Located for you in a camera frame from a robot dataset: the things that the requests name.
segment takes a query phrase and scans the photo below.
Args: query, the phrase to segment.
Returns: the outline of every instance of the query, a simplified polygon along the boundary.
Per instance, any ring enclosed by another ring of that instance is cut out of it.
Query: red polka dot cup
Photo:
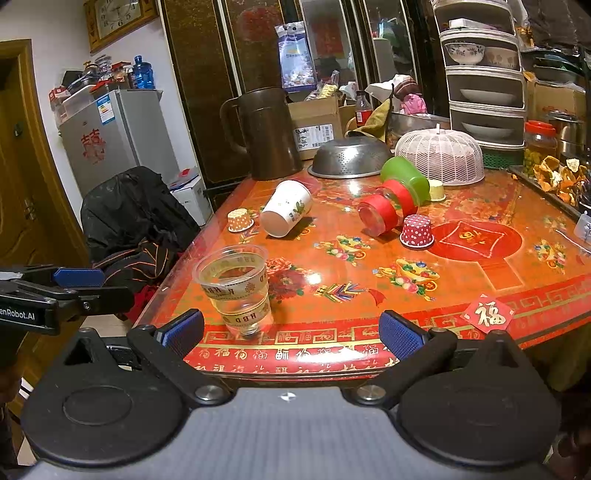
[[[431,220],[424,215],[409,215],[404,219],[400,243],[407,248],[427,248],[433,245],[435,237],[431,231]]]

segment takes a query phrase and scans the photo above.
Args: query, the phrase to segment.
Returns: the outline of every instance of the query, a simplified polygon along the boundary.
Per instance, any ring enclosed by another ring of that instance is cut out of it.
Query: metal bowl
[[[391,113],[389,121],[390,125],[388,126],[388,130],[391,130],[399,137],[409,132],[414,132],[415,130],[437,128],[437,124],[439,124],[440,128],[445,130],[452,129],[452,123],[449,118],[436,115],[419,116],[404,115],[404,113]]]
[[[374,137],[331,140],[316,152],[308,172],[321,179],[359,179],[379,175],[392,152]]]

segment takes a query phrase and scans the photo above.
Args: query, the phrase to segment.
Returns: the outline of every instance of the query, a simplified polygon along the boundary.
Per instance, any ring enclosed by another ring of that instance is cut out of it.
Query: green cloth
[[[365,135],[366,137],[379,138],[382,142],[386,141],[386,124],[390,113],[390,99],[386,100],[369,116],[365,125],[346,133],[346,137],[351,135]]]

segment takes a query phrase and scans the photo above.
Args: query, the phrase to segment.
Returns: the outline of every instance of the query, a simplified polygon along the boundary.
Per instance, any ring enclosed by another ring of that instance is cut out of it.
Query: clock face
[[[100,38],[141,17],[139,0],[98,0],[95,3]]]

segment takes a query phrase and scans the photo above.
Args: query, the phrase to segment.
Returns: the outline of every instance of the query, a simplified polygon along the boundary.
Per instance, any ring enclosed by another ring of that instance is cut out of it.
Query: red diamond decoration
[[[482,294],[462,313],[462,319],[481,332],[507,330],[515,311],[493,297]]]
[[[505,234],[501,232],[494,232],[466,222],[458,222],[457,227],[442,238],[439,243],[454,245],[484,258],[490,258],[497,243],[504,236]]]

